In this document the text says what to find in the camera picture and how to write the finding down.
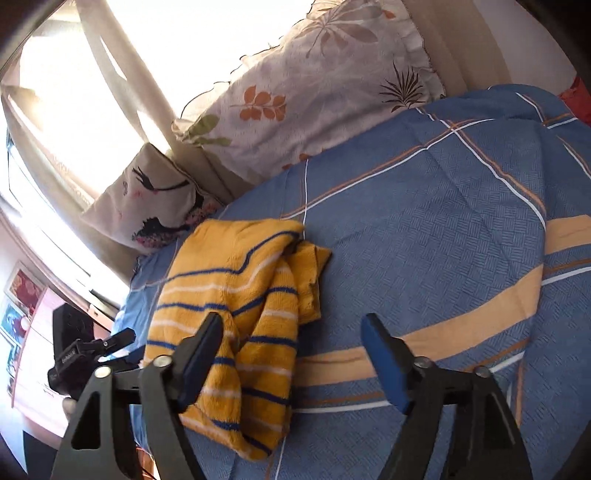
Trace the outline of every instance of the red fabric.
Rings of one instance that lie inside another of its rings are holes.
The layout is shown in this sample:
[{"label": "red fabric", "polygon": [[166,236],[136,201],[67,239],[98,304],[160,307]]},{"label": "red fabric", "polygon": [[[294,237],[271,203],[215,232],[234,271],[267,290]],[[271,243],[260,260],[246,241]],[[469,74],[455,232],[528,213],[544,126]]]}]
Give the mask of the red fabric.
[{"label": "red fabric", "polygon": [[560,94],[563,102],[574,115],[591,127],[591,95],[580,77],[576,77],[573,86]]}]

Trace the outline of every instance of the picture frame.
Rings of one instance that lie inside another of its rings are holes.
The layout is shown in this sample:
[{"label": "picture frame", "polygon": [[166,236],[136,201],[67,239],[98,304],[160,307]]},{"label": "picture frame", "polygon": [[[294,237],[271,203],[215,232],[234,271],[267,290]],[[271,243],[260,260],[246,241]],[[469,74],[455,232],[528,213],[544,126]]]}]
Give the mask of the picture frame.
[{"label": "picture frame", "polygon": [[21,346],[13,345],[10,350],[10,353],[8,354],[8,360],[6,362],[6,371],[8,372],[8,375],[14,378],[16,378],[17,376],[17,365],[20,353]]},{"label": "picture frame", "polygon": [[30,319],[33,318],[46,285],[21,262],[17,262],[8,278],[4,293]]},{"label": "picture frame", "polygon": [[13,345],[22,345],[26,330],[21,326],[23,317],[27,317],[8,297],[0,307],[0,333]]}]

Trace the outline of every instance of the blue bedspread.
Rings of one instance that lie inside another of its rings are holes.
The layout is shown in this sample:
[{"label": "blue bedspread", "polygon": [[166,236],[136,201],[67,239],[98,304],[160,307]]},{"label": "blue bedspread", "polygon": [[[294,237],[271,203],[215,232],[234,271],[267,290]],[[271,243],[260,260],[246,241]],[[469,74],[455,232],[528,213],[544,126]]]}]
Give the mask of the blue bedspread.
[{"label": "blue bedspread", "polygon": [[[333,255],[322,319],[300,334],[283,448],[249,463],[189,432],[207,478],[377,478],[404,418],[358,348],[360,319],[376,312],[443,367],[491,367],[534,478],[550,479],[591,419],[590,162],[591,129],[562,101],[498,86],[405,112],[219,212],[298,219]],[[137,345],[181,242],[139,263],[115,323]],[[446,411],[428,479],[451,425]],[[147,447],[139,409],[134,427]]]}]

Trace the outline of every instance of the towel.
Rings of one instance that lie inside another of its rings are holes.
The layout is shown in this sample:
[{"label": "towel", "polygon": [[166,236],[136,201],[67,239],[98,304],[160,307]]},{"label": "towel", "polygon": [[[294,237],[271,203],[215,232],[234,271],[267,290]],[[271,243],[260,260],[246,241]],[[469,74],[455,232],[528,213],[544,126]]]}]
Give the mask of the towel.
[{"label": "towel", "polygon": [[330,250],[300,241],[293,220],[207,220],[179,250],[155,310],[144,363],[171,354],[208,312],[222,345],[181,422],[248,460],[287,433],[300,325],[320,318],[320,272]]}]

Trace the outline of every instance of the cushion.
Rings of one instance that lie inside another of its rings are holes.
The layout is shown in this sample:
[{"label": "cushion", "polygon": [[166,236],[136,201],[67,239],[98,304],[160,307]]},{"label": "cushion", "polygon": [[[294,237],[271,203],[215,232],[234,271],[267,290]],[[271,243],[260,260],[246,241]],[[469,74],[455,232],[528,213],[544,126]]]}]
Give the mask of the cushion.
[{"label": "cushion", "polygon": [[444,94],[401,0],[317,0],[242,61],[173,128],[254,185]]},{"label": "cushion", "polygon": [[220,206],[156,147],[145,144],[82,219],[116,242],[149,254]]}]

